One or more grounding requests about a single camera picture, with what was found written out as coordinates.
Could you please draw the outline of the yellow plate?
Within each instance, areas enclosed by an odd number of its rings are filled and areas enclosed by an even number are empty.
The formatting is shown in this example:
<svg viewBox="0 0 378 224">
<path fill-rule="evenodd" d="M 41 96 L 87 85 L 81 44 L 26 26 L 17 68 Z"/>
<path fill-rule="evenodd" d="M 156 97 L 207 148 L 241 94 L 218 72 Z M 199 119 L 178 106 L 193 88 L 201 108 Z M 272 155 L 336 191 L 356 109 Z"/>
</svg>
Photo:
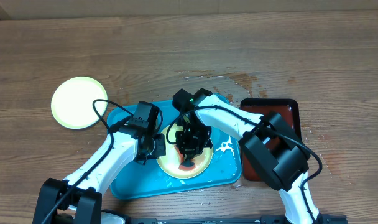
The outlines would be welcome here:
<svg viewBox="0 0 378 224">
<path fill-rule="evenodd" d="M 94 78 L 74 77 L 63 82 L 51 99 L 51 112 L 68 129 L 88 128 L 99 121 L 107 108 L 108 94 Z"/>
<path fill-rule="evenodd" d="M 195 168 L 189 171 L 179 169 L 178 153 L 175 149 L 176 144 L 166 143 L 166 155 L 157 159 L 160 168 L 168 175 L 178 179 L 189 179 L 200 175 L 206 170 L 211 162 L 213 155 L 213 146 L 204 148 L 203 153 L 193 159 Z"/>
</svg>

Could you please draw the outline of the orange sponge with dark scourer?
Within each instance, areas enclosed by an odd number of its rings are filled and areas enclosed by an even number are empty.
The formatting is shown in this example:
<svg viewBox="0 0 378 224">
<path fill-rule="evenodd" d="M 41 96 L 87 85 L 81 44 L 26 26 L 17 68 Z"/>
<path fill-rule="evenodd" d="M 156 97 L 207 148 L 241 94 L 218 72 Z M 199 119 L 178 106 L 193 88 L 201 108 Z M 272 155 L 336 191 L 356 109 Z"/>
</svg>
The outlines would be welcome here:
<svg viewBox="0 0 378 224">
<path fill-rule="evenodd" d="M 179 148 L 175 146 L 179 158 L 179 169 L 183 171 L 193 170 L 195 168 L 195 163 L 193 159 L 195 156 L 193 154 L 185 154 L 180 152 Z"/>
</svg>

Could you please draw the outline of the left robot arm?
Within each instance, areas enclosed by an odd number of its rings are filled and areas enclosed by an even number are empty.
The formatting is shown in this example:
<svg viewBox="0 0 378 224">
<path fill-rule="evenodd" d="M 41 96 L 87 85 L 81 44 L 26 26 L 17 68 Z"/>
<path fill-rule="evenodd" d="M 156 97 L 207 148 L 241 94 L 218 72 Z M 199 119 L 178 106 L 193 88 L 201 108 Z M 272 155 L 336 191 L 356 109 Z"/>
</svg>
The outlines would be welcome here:
<svg viewBox="0 0 378 224">
<path fill-rule="evenodd" d="M 127 223 L 128 217 L 102 209 L 115 177 L 132 161 L 165 155 L 162 111 L 140 101 L 136 110 L 113 125 L 101 147 L 63 180 L 49 178 L 40 188 L 34 223 Z"/>
</svg>

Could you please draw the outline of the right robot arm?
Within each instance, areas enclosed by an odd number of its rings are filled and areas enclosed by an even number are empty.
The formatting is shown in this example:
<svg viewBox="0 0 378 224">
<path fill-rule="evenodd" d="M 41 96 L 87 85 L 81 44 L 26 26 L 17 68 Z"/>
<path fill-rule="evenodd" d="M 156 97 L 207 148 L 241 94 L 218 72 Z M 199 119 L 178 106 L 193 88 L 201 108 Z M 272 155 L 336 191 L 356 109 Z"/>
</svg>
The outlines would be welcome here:
<svg viewBox="0 0 378 224">
<path fill-rule="evenodd" d="M 180 113 L 174 123 L 182 127 L 173 144 L 187 166 L 211 144 L 216 128 L 236 139 L 253 169 L 270 188 L 279 192 L 289 223 L 318 223 L 308 181 L 308 160 L 316 154 L 298 138 L 283 117 L 271 111 L 267 115 L 249 113 L 200 89 L 191 94 L 184 89 L 173 96 L 173 107 Z"/>
</svg>

